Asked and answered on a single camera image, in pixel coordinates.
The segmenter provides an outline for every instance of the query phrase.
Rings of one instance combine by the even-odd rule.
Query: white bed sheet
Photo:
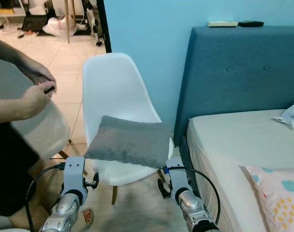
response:
[[[214,182],[221,201],[223,232],[267,232],[255,187],[241,166],[294,168],[294,130],[271,120],[283,110],[199,116],[189,120],[187,141],[194,168]],[[210,215],[217,199],[197,176]]]

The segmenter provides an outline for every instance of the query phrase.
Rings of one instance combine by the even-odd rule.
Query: gray pillow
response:
[[[103,116],[85,158],[160,168],[168,158],[170,133],[170,127],[164,123]]]

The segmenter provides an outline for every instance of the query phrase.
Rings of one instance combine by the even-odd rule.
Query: tufted headboard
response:
[[[177,110],[180,145],[194,116],[294,102],[294,27],[193,28]]]

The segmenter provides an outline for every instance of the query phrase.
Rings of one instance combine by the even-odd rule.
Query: white chair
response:
[[[149,99],[143,79],[133,60],[122,53],[96,56],[86,61],[83,75],[83,106],[87,146],[98,132],[103,115],[136,122],[161,122]],[[168,144],[168,159],[173,153],[173,142]],[[117,186],[142,179],[157,169],[121,163],[93,160],[101,181],[113,186],[112,204],[117,197]],[[160,170],[158,174],[164,180]]]
[[[21,98],[31,81],[13,64],[0,60],[0,99]],[[12,123],[28,144],[44,160],[62,151],[70,138],[70,127],[59,108],[51,101],[36,117]]]

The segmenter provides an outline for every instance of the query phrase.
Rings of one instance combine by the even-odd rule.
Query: floor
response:
[[[70,44],[65,38],[52,36],[24,36],[18,39],[17,27],[6,25],[0,30],[0,40],[24,52],[45,65],[57,80],[58,91],[52,100],[63,112],[71,128],[73,144],[64,151],[70,156],[80,156],[87,150],[82,104],[82,74],[84,62],[92,56],[105,53],[105,47],[97,47],[90,36],[73,36]],[[86,160],[87,180],[92,180],[94,171],[90,160]],[[95,190],[89,190],[83,208],[92,208],[95,218],[90,232],[186,232],[187,227],[181,210],[172,200],[164,200],[157,187],[157,174],[118,188],[117,202],[111,205],[112,186],[100,183]],[[46,176],[49,183],[43,194],[52,196],[61,189],[62,173]]]

